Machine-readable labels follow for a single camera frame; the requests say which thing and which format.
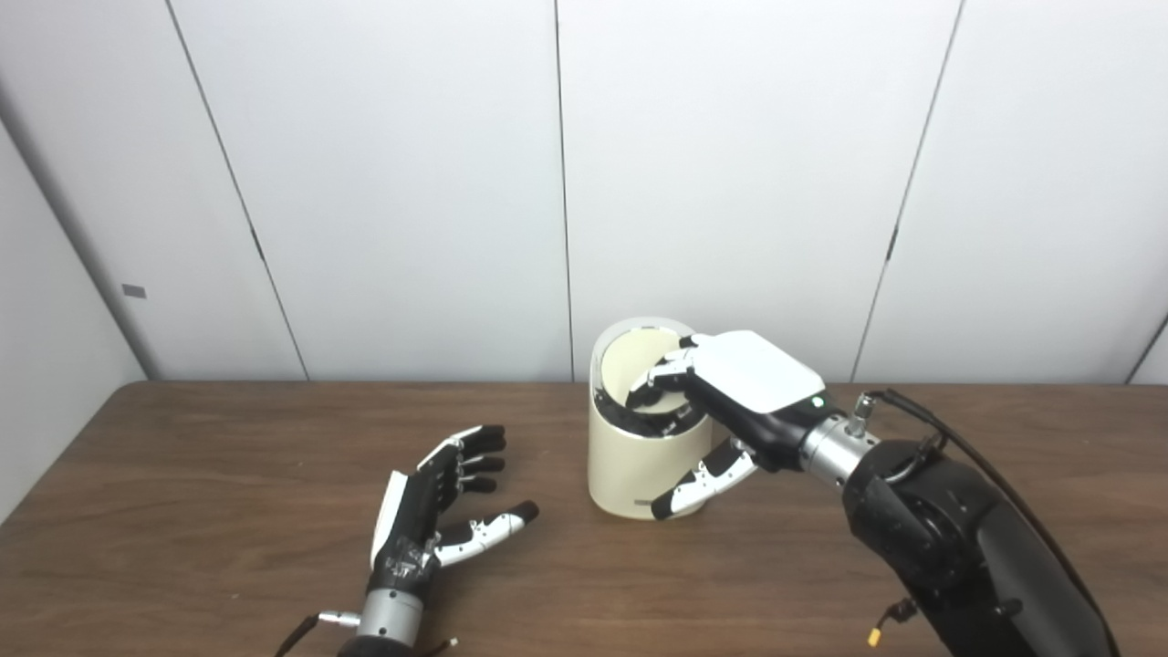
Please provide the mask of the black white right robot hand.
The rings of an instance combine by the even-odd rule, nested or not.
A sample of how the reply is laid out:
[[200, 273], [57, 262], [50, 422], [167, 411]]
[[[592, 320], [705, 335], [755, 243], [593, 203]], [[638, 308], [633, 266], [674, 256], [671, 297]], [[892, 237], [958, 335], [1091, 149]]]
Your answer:
[[656, 496], [656, 520], [682, 516], [763, 469], [802, 470], [812, 429], [830, 417], [826, 383], [755, 331], [691, 334], [630, 386], [625, 406], [639, 409], [665, 392], [684, 399], [730, 433], [675, 486]]

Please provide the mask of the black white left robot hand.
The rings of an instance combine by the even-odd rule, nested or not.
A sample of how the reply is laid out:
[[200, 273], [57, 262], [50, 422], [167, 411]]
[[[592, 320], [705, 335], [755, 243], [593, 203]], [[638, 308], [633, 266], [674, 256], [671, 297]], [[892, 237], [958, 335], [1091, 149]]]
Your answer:
[[464, 495], [492, 495], [507, 447], [502, 426], [452, 433], [430, 450], [412, 473], [392, 470], [375, 521], [366, 592], [392, 589], [420, 599], [434, 573], [495, 548], [538, 517], [538, 504], [442, 527], [443, 513]]

